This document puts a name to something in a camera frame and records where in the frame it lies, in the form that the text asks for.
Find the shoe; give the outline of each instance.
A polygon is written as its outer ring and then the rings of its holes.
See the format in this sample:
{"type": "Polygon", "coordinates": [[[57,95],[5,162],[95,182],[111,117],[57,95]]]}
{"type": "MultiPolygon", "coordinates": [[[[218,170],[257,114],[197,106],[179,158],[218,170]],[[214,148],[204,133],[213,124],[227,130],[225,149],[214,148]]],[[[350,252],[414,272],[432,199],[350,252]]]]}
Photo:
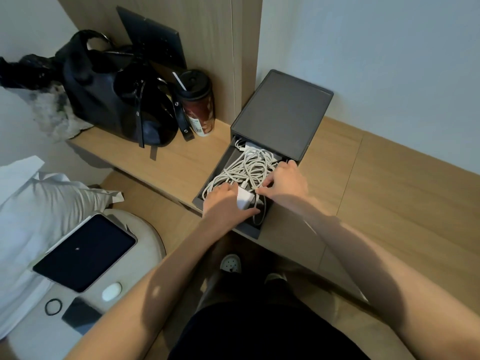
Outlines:
{"type": "Polygon", "coordinates": [[[265,278],[265,283],[267,283],[269,280],[274,280],[274,279],[283,279],[285,282],[288,282],[287,277],[285,274],[279,274],[277,272],[271,272],[270,274],[267,275],[267,278],[265,278]]]}
{"type": "Polygon", "coordinates": [[[228,254],[220,263],[220,269],[228,273],[241,273],[242,272],[242,262],[236,254],[228,254]]]}

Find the forearm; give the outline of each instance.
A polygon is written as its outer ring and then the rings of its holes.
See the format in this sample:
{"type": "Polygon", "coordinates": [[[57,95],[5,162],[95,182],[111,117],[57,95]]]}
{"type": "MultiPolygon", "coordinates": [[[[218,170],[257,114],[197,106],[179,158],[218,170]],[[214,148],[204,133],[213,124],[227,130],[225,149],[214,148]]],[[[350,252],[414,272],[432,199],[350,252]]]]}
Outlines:
{"type": "Polygon", "coordinates": [[[480,357],[480,319],[438,285],[314,199],[302,215],[338,257],[369,302],[421,359],[480,357]]]}
{"type": "Polygon", "coordinates": [[[69,360],[140,359],[165,323],[190,273],[220,233],[204,221],[148,272],[67,356],[69,360]]]}

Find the black bracelet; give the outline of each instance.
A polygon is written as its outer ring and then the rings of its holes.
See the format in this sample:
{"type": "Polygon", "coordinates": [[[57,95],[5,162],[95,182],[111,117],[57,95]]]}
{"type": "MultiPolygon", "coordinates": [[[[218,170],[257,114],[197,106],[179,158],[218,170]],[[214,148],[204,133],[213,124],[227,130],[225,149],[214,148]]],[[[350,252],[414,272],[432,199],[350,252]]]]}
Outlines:
{"type": "Polygon", "coordinates": [[[56,314],[58,314],[61,310],[62,310],[62,307],[63,307],[63,303],[60,299],[58,298],[52,298],[50,299],[47,303],[45,303],[45,307],[44,307],[44,310],[45,310],[45,314],[47,316],[55,316],[56,314]],[[51,302],[58,302],[60,304],[60,308],[55,312],[49,312],[49,310],[47,309],[47,306],[51,303],[51,302]]]}

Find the person's right hand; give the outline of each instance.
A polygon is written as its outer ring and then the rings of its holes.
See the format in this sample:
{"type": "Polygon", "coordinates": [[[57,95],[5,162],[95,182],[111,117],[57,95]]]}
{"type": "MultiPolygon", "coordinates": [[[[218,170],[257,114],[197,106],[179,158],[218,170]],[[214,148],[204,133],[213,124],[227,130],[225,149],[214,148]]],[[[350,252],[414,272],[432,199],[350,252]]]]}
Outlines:
{"type": "Polygon", "coordinates": [[[255,193],[266,196],[297,213],[299,213],[299,205],[310,200],[307,179],[300,173],[294,160],[290,160],[288,163],[280,162],[276,169],[265,178],[262,187],[255,190],[255,193]]]}

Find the person's left hand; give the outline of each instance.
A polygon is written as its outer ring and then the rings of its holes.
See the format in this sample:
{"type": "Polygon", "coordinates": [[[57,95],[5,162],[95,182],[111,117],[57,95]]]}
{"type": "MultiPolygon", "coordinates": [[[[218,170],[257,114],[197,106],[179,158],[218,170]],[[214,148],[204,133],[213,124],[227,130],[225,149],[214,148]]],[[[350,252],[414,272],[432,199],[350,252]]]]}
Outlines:
{"type": "Polygon", "coordinates": [[[213,188],[203,202],[202,221],[216,229],[218,239],[253,215],[259,214],[258,208],[241,210],[237,206],[238,183],[227,182],[213,188]]]}

